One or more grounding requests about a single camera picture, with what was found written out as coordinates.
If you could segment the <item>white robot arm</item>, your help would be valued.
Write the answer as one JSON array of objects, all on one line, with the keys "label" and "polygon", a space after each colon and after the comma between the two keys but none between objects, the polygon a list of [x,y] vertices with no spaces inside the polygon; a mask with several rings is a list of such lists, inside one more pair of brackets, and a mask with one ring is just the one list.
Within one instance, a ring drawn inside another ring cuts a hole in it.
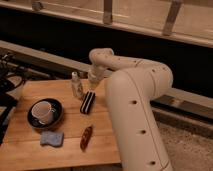
[{"label": "white robot arm", "polygon": [[170,68],[160,62],[116,56],[110,48],[89,53],[90,86],[96,87],[104,71],[105,98],[124,171],[173,171],[150,102],[172,87]]}]

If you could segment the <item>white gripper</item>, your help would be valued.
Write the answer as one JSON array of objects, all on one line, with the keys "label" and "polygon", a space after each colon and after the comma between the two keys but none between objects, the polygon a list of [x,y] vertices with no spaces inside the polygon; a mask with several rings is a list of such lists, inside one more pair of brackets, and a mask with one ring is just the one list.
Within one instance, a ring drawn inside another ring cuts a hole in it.
[{"label": "white gripper", "polygon": [[88,80],[89,80],[89,90],[94,91],[100,81],[104,78],[103,70],[89,70],[88,71]]}]

